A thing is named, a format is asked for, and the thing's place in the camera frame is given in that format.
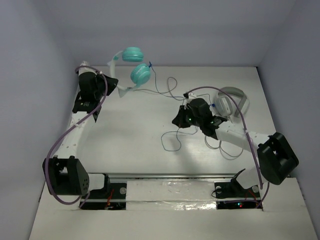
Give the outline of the teal white cat-ear headphones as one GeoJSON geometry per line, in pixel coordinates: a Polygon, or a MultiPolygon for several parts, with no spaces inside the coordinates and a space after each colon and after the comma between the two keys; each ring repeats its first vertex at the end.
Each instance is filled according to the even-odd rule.
{"type": "Polygon", "coordinates": [[[144,54],[139,47],[127,47],[124,50],[117,52],[107,63],[109,66],[109,73],[112,78],[116,78],[116,63],[119,58],[122,59],[123,62],[129,63],[139,63],[130,73],[130,79],[134,83],[133,87],[123,87],[121,85],[117,85],[118,95],[120,98],[124,97],[126,93],[133,92],[138,90],[142,85],[147,83],[151,77],[152,64],[143,63],[144,54]]]}

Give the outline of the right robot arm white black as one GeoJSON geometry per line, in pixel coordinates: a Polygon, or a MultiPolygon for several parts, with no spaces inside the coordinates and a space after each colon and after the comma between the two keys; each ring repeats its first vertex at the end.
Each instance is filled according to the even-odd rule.
{"type": "Polygon", "coordinates": [[[214,115],[202,98],[180,105],[172,124],[182,129],[196,126],[206,137],[230,143],[253,154],[254,167],[240,170],[230,181],[231,192],[238,197],[254,185],[280,185],[299,165],[283,134],[267,135],[241,128],[225,117],[214,115]]]}

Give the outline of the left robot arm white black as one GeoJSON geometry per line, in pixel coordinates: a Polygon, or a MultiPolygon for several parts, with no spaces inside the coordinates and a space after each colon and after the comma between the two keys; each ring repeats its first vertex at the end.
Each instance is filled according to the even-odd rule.
{"type": "Polygon", "coordinates": [[[80,153],[92,126],[97,122],[102,101],[117,87],[118,79],[101,72],[77,70],[79,91],[67,131],[58,139],[42,164],[53,196],[84,196],[90,191],[90,176],[80,153]]]}

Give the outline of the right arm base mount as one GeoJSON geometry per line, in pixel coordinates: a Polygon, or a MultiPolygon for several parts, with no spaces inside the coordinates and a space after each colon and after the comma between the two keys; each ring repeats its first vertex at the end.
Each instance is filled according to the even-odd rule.
{"type": "Polygon", "coordinates": [[[230,180],[216,182],[211,197],[218,200],[219,209],[263,209],[266,195],[260,194],[255,169],[242,169],[230,180]]]}

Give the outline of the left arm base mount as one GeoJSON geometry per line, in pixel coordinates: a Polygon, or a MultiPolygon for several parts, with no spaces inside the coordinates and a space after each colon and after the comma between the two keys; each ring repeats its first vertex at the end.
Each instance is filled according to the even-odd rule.
{"type": "Polygon", "coordinates": [[[111,180],[106,173],[89,174],[89,195],[79,202],[81,210],[126,210],[127,182],[111,180]]]}

